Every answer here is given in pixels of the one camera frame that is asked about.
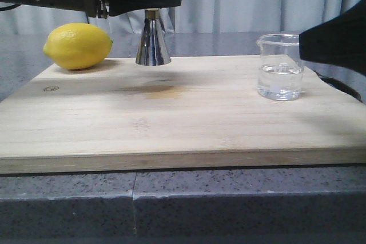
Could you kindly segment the steel double jigger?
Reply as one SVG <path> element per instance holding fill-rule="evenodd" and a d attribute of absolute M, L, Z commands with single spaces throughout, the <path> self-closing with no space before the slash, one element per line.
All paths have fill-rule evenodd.
<path fill-rule="evenodd" d="M 162 66 L 171 63 L 160 22 L 159 9 L 146 9 L 136 64 Z"/>

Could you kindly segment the clear glass beaker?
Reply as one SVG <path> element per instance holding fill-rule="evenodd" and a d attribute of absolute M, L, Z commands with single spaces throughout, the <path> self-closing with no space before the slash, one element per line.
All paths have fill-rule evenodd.
<path fill-rule="evenodd" d="M 260 49 L 258 94 L 275 101 L 298 99 L 304 72 L 304 61 L 299 54 L 299 35 L 262 35 L 257 46 Z"/>

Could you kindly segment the yellow lemon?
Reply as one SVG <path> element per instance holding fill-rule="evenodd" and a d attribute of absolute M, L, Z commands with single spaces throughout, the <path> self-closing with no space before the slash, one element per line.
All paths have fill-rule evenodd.
<path fill-rule="evenodd" d="M 61 68 L 87 69 L 102 62 L 113 41 L 101 28 L 88 23 L 67 23 L 47 37 L 43 53 Z"/>

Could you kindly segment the grey curtain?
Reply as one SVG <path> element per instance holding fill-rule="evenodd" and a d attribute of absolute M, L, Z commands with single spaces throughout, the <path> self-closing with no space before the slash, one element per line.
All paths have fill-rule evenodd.
<path fill-rule="evenodd" d="M 339 16 L 360 0 L 182 0 L 163 8 L 167 33 L 236 33 L 302 31 Z M 141 33 L 144 12 L 109 19 L 85 12 L 21 5 L 1 11 L 1 34 L 48 33 L 64 23 L 88 22 L 108 33 Z"/>

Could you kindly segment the light wooden cutting board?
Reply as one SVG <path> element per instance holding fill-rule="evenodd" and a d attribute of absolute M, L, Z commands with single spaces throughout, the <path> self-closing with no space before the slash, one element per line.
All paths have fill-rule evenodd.
<path fill-rule="evenodd" d="M 1 173 L 365 162 L 365 106 L 304 70 L 295 101 L 256 91 L 256 55 L 56 65 L 1 102 Z"/>

